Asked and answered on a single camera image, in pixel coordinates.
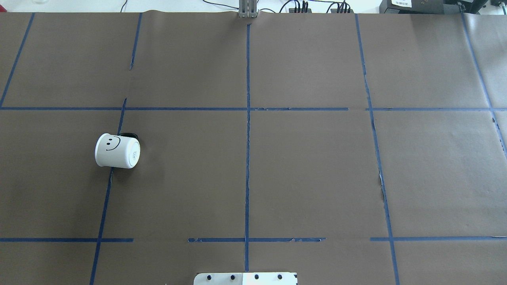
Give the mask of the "white smiley mug black handle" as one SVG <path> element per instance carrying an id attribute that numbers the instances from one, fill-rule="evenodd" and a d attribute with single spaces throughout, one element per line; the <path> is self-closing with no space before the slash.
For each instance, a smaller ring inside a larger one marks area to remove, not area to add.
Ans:
<path id="1" fill-rule="evenodd" d="M 96 142 L 94 156 L 100 167 L 132 169 L 141 157 L 141 144 L 134 133 L 104 133 Z"/>

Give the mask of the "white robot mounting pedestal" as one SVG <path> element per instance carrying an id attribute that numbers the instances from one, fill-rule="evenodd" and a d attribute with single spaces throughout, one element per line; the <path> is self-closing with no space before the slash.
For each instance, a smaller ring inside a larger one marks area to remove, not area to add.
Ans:
<path id="1" fill-rule="evenodd" d="M 229 272 L 197 274 L 194 285 L 297 285 L 293 272 Z"/>

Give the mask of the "black power strip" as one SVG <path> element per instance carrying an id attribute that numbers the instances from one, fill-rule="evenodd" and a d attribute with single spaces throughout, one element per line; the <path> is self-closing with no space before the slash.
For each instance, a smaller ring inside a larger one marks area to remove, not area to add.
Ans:
<path id="1" fill-rule="evenodd" d="M 345 0 L 291 0 L 294 2 L 294 6 L 291 8 L 285 7 L 288 13 L 292 14 L 353 14 L 352 7 Z M 321 8 L 314 9 L 311 7 L 312 4 L 326 5 Z"/>

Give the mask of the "black box with label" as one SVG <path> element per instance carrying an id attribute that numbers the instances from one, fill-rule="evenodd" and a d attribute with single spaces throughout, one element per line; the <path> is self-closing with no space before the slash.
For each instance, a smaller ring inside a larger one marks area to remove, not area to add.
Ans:
<path id="1" fill-rule="evenodd" d="M 460 7 L 444 0 L 383 0 L 380 14 L 460 14 Z"/>

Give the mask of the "aluminium frame post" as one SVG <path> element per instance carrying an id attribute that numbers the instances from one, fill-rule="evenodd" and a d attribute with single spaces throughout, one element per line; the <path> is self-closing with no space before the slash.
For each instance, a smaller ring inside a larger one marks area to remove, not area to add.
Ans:
<path id="1" fill-rule="evenodd" d="M 239 0 L 238 16 L 239 18 L 257 18 L 259 9 L 258 0 Z"/>

